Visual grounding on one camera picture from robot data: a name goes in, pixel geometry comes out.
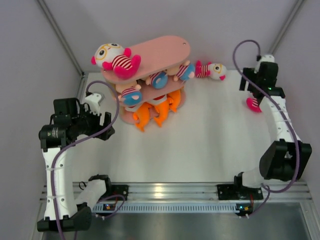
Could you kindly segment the orange shrimp plush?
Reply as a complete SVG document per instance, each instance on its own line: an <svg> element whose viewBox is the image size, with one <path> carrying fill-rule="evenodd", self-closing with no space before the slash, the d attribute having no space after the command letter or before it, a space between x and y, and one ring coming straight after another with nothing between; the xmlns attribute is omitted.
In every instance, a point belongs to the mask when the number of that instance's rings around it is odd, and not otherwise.
<svg viewBox="0 0 320 240"><path fill-rule="evenodd" d="M147 102L144 102L132 115L135 127L141 132L145 131L145 127L155 116L155 106Z"/></svg>
<svg viewBox="0 0 320 240"><path fill-rule="evenodd" d="M182 100L181 90L175 90L163 95L161 99L154 99L152 104L158 116L155 116L153 120L159 127L162 127L163 122L168 118L169 111L177 112L178 107Z"/></svg>

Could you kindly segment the boy doll striped shirt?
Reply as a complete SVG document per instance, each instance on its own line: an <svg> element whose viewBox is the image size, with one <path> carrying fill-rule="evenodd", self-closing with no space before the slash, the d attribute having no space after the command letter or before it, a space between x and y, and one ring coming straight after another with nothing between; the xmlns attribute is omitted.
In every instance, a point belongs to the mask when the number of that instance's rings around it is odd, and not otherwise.
<svg viewBox="0 0 320 240"><path fill-rule="evenodd" d="M168 75L164 71L153 73L145 79L145 83L155 89L162 89L168 82Z"/></svg>

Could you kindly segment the boy doll black hair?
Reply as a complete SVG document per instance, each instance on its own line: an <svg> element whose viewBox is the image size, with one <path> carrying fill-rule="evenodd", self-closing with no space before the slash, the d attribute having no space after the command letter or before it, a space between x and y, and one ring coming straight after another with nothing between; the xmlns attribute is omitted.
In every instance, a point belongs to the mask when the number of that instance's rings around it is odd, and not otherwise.
<svg viewBox="0 0 320 240"><path fill-rule="evenodd" d="M190 61L186 61L181 65L176 65L165 70L168 76L172 76L174 82L178 80L187 81L196 75L196 67Z"/></svg>

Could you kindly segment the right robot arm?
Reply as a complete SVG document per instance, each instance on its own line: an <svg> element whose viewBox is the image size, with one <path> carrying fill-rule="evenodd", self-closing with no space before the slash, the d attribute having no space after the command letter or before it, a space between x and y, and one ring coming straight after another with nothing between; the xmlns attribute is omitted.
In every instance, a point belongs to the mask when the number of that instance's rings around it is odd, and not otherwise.
<svg viewBox="0 0 320 240"><path fill-rule="evenodd" d="M263 113L270 135L270 146L259 160L258 167L241 172L234 177L233 192L240 199L251 194L252 188L258 188L266 180L291 181L299 180L312 154L309 143L301 141L294 131L290 131L291 123L286 108L285 93L276 86L278 64L273 59L261 59L255 68L244 68L240 90L248 90L252 97L247 98L246 105L256 113ZM264 96L245 78L264 90Z"/></svg>

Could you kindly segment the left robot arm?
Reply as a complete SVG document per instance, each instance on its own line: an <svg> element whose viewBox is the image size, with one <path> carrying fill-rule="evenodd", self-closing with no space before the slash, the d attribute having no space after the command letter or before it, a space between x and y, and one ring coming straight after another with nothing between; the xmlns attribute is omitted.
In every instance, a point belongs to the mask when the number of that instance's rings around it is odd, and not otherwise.
<svg viewBox="0 0 320 240"><path fill-rule="evenodd" d="M74 196L72 163L74 146L80 135L108 140L114 133L111 113L101 114L103 95L92 93L79 99L62 98L53 101L54 114L39 131L40 148L46 170L46 209L37 222L39 232L78 232L91 226L92 210L98 200L113 194L108 175L94 175L78 197Z"/></svg>

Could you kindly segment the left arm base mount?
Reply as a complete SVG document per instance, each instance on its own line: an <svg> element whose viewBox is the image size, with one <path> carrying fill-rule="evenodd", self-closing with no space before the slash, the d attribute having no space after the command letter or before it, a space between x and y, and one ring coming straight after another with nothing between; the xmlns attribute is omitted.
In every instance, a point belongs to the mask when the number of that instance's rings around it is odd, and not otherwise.
<svg viewBox="0 0 320 240"><path fill-rule="evenodd" d="M122 195L125 200L128 198L129 185L127 184L111 184L107 190L107 196Z"/></svg>

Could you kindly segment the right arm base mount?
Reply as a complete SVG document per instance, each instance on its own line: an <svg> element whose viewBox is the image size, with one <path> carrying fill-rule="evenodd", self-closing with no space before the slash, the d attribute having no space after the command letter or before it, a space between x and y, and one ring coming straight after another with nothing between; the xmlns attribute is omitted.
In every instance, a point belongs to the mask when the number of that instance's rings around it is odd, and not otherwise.
<svg viewBox="0 0 320 240"><path fill-rule="evenodd" d="M261 188L250 188L235 184L218 184L217 193L220 201L264 199Z"/></svg>

